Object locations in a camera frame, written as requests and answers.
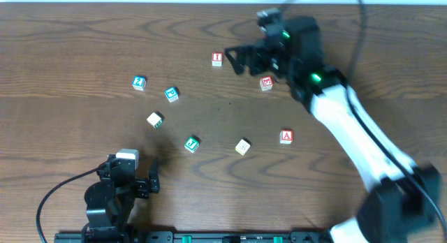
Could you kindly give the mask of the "red letter I block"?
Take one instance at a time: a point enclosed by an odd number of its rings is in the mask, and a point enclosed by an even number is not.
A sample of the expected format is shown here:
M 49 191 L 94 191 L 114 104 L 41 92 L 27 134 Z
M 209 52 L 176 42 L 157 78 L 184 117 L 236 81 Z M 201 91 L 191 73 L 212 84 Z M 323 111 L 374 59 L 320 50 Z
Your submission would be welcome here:
M 216 67 L 221 67 L 223 63 L 223 53 L 213 52 L 212 53 L 212 65 Z

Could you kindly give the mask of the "red letter A block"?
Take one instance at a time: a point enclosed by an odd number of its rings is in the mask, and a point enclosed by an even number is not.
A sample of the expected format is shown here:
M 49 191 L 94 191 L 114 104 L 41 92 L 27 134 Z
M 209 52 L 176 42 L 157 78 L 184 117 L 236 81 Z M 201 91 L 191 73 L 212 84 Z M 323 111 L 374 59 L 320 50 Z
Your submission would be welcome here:
M 279 137 L 280 137 L 281 144 L 291 144 L 293 142 L 293 131 L 292 130 L 281 130 Z

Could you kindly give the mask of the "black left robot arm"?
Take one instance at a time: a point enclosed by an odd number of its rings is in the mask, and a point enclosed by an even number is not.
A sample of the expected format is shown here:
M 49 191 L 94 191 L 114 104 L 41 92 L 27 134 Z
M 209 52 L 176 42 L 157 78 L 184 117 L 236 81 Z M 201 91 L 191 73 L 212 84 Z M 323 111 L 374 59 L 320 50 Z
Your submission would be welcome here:
M 114 154 L 100 164 L 100 181 L 85 192 L 89 223 L 81 230 L 82 242 L 145 242 L 147 233 L 129 225 L 137 198 L 148 199 L 160 190 L 159 165 L 154 161 L 144 179 L 138 179 L 135 159 L 120 159 Z

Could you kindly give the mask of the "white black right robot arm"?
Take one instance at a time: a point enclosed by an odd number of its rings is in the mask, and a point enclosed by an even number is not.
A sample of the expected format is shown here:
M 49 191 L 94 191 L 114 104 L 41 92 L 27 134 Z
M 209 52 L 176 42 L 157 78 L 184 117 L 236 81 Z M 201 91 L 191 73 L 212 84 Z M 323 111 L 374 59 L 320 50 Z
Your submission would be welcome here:
M 237 74 L 271 72 L 292 97 L 336 138 L 367 190 L 357 214 L 329 231 L 333 242 L 405 242 L 411 233 L 446 220 L 438 208 L 441 175 L 397 148 L 361 105 L 346 77 L 325 64 L 312 17 L 258 21 L 264 37 L 224 53 Z

